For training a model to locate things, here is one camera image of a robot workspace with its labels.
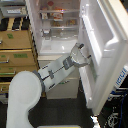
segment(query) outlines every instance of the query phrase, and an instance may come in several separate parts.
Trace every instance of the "cable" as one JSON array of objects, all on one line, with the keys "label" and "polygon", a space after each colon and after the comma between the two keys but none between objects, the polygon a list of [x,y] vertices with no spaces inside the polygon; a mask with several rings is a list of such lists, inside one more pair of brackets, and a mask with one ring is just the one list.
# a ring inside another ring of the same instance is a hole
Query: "cable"
[{"label": "cable", "polygon": [[125,98],[126,95],[127,95],[127,93],[124,94],[123,100],[121,102],[121,117],[120,117],[120,123],[119,123],[119,127],[118,128],[120,128],[120,126],[121,126],[121,121],[122,121],[122,108],[123,108],[124,98]]}]

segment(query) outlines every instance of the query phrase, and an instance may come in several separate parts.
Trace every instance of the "floor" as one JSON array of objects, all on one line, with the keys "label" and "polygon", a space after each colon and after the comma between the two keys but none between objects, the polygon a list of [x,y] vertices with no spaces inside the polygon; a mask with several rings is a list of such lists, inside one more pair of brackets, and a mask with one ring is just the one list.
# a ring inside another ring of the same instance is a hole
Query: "floor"
[{"label": "floor", "polygon": [[[6,115],[7,105],[0,103],[0,128],[6,128]],[[41,98],[30,111],[29,121],[34,128],[46,125],[79,125],[82,128],[93,128],[94,124],[90,117],[92,115],[92,111],[86,108],[84,93],[78,91],[77,99]]]}]

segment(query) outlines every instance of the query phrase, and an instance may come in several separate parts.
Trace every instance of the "refrigerator door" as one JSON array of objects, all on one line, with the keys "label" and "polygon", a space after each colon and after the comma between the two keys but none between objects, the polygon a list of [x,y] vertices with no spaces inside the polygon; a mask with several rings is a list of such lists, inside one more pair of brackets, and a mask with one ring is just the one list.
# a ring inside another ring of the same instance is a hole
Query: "refrigerator door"
[{"label": "refrigerator door", "polygon": [[90,65],[79,69],[87,107],[99,114],[128,62],[128,15],[119,0],[81,0],[79,43]]}]

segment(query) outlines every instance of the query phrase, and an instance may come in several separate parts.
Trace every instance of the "drawer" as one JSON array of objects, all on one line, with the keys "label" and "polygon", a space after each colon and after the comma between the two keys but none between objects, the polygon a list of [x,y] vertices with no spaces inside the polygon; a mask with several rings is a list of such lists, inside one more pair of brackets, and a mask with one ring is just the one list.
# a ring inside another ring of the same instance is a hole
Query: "drawer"
[{"label": "drawer", "polygon": [[0,82],[0,94],[8,93],[10,82]]},{"label": "drawer", "polygon": [[47,99],[77,98],[79,79],[65,79],[46,93]]},{"label": "drawer", "polygon": [[0,32],[0,49],[31,48],[28,31],[3,31]]},{"label": "drawer", "polygon": [[22,67],[0,67],[0,77],[13,77],[21,71],[37,71],[36,65]]},{"label": "drawer", "polygon": [[34,64],[31,49],[0,50],[0,66],[26,66]]},{"label": "drawer", "polygon": [[[49,64],[51,62],[50,60],[39,60],[39,66],[40,68],[44,67],[45,65]],[[80,74],[79,74],[79,70],[78,68],[75,69],[75,71],[73,71],[69,76],[68,78],[79,78],[80,77]]]},{"label": "drawer", "polygon": [[25,17],[27,10],[25,6],[5,6],[1,7],[4,17]]}]

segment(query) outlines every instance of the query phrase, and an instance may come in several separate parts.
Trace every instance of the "cabinet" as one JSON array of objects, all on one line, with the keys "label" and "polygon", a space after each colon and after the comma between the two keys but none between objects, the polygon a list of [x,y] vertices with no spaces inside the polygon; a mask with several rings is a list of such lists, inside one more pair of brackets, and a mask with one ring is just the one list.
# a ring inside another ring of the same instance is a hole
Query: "cabinet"
[{"label": "cabinet", "polygon": [[9,19],[7,31],[0,31],[0,101],[3,103],[7,101],[4,94],[8,93],[10,81],[18,72],[39,69],[30,27],[21,30],[22,21],[21,18],[19,31],[11,30],[14,18]]}]

